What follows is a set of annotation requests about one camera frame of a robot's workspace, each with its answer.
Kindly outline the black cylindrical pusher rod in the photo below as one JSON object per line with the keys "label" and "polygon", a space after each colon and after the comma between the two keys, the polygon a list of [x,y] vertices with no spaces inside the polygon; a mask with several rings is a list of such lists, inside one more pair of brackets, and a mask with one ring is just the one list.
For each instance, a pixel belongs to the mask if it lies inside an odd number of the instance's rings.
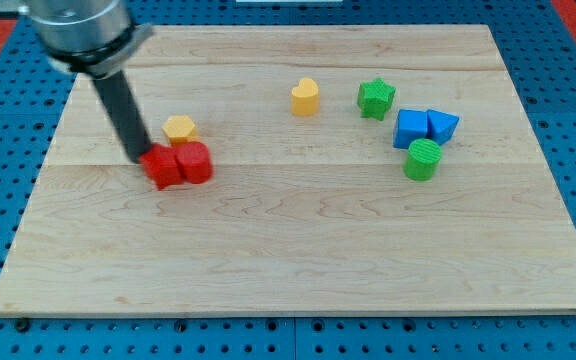
{"label": "black cylindrical pusher rod", "polygon": [[138,163],[139,158],[151,149],[152,141],[124,72],[94,79],[93,86],[127,158]]}

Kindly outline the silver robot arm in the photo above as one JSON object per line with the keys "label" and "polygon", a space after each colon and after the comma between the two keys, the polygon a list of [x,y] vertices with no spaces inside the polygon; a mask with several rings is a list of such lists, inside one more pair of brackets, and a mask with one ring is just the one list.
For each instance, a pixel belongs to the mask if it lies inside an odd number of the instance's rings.
{"label": "silver robot arm", "polygon": [[23,0],[19,14],[31,21],[53,67],[89,76],[126,156],[137,163],[152,142],[123,68],[153,26],[138,24],[123,0]]}

